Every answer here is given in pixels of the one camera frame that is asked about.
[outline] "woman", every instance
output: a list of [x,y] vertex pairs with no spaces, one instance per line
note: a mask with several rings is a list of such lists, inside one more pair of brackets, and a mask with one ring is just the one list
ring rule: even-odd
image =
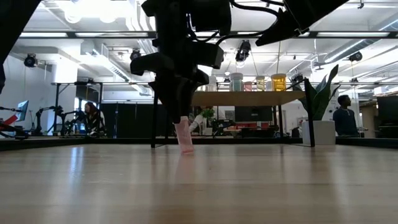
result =
[[86,132],[88,135],[92,136],[94,134],[106,134],[105,133],[105,119],[104,114],[99,111],[93,103],[88,102],[85,105],[86,113]]

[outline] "monitor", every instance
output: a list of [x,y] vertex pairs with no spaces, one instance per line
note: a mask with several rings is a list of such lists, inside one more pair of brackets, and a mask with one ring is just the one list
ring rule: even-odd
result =
[[271,106],[235,106],[235,122],[272,121]]
[[379,118],[384,121],[398,121],[398,96],[381,96],[377,98]]
[[18,103],[18,109],[17,110],[20,110],[21,112],[18,112],[17,114],[16,114],[16,116],[17,116],[17,120],[16,120],[16,122],[18,122],[18,121],[25,121],[25,117],[26,117],[26,112],[27,112],[27,105],[29,104],[29,100],[27,100],[27,101],[23,101],[22,103]]

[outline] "potted plant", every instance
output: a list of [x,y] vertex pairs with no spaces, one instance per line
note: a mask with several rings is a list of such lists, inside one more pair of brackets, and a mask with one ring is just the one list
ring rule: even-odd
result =
[[206,119],[205,120],[206,122],[202,123],[202,127],[200,128],[202,135],[211,135],[212,128],[209,128],[208,124],[212,123],[211,118],[214,118],[214,113],[215,111],[213,108],[204,109],[200,113],[203,116],[203,118]]
[[[326,79],[327,75],[323,77],[323,80],[319,85],[315,88],[311,86],[309,89],[309,97],[311,98],[311,108],[307,106],[307,99],[301,98],[299,99],[303,104],[304,109],[308,112],[311,110],[312,119],[313,119],[313,129],[314,129],[314,137],[315,144],[319,145],[332,145],[336,144],[336,135],[335,135],[335,122],[334,121],[322,121],[323,115],[325,114],[326,109],[328,108],[329,101],[335,95],[337,89],[340,86],[336,87],[333,91],[331,90],[331,81],[336,77],[338,73],[338,65],[336,65],[330,72],[329,77]],[[296,85],[293,87],[293,90],[303,91],[300,85]],[[308,125],[308,121],[302,123],[302,137],[304,144],[310,144],[310,129]]]

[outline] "wooden shelf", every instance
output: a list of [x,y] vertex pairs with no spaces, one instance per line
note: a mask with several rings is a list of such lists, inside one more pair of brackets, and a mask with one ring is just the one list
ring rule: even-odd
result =
[[193,106],[277,106],[303,98],[303,91],[195,92]]

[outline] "green plant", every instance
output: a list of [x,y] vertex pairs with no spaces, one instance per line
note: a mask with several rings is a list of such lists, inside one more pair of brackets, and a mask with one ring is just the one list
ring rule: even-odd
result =
[[212,108],[210,108],[210,109],[204,109],[201,112],[201,115],[203,116],[203,118],[208,119],[208,118],[214,117],[214,113],[215,113],[215,111]]
[[[312,85],[310,85],[310,89],[309,89],[310,94],[309,95],[310,95],[311,102],[312,102],[311,111],[312,111],[314,121],[322,120],[323,114],[325,114],[325,110],[328,107],[329,101],[335,95],[337,89],[339,89],[339,87],[341,86],[341,85],[339,85],[332,92],[330,90],[331,81],[332,81],[332,79],[334,79],[336,77],[337,73],[338,73],[338,65],[336,65],[331,70],[328,80],[326,80],[327,75],[325,75],[325,77],[323,77],[322,82],[319,83],[319,85],[317,87],[314,88]],[[303,91],[301,89],[300,85],[294,86],[293,90]],[[307,106],[306,97],[301,98],[299,100],[303,104],[304,109],[308,112],[309,108]]]

